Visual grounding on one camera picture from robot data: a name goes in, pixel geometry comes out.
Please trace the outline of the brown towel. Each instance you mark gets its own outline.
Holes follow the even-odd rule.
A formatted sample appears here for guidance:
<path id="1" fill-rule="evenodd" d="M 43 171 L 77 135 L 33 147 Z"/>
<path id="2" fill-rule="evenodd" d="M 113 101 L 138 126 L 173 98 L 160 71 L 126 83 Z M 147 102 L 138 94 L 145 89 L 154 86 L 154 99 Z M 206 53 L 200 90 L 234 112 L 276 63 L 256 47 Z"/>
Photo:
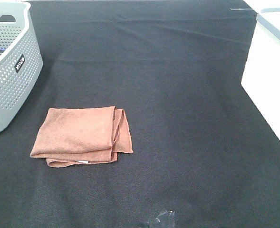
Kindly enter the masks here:
<path id="1" fill-rule="evenodd" d="M 133 153 L 124 109 L 50 108 L 30 157 L 45 159 L 49 167 L 61 168 L 115 162 L 119 153 Z"/>

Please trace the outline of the black table cloth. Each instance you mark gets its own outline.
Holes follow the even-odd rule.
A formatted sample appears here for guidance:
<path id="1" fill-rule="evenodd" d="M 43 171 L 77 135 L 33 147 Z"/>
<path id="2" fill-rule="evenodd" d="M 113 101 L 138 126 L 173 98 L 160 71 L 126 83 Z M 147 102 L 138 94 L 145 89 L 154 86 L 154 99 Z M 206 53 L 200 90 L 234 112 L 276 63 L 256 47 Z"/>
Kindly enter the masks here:
<path id="1" fill-rule="evenodd" d="M 241 86 L 242 0 L 34 1 L 43 68 L 0 133 L 0 228 L 280 228 L 280 141 Z M 132 154 L 30 158 L 48 109 L 117 106 Z"/>

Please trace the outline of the clear tape piece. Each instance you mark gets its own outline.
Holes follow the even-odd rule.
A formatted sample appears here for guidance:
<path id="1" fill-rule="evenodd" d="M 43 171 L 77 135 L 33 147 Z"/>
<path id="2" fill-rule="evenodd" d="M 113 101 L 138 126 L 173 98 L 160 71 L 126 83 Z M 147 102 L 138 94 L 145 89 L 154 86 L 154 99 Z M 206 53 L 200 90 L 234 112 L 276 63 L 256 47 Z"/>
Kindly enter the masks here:
<path id="1" fill-rule="evenodd" d="M 138 224 L 139 228 L 175 228 L 175 212 L 164 210 L 157 217 Z"/>

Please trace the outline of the white storage box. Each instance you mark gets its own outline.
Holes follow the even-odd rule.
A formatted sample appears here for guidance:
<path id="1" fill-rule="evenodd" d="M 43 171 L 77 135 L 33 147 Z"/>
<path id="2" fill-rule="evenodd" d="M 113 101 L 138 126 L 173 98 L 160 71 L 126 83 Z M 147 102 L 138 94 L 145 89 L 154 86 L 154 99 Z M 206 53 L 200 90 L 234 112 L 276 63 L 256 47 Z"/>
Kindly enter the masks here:
<path id="1" fill-rule="evenodd" d="M 241 86 L 280 140 L 280 8 L 257 13 Z"/>

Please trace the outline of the grey perforated plastic basket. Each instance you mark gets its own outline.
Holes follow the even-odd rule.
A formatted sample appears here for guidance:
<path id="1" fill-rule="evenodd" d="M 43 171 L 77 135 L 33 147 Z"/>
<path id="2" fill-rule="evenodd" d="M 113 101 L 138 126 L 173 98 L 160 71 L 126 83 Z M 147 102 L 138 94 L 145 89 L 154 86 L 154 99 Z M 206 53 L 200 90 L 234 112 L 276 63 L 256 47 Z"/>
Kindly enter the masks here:
<path id="1" fill-rule="evenodd" d="M 7 128 L 26 101 L 43 67 L 33 27 L 31 4 L 0 0 L 0 132 Z"/>

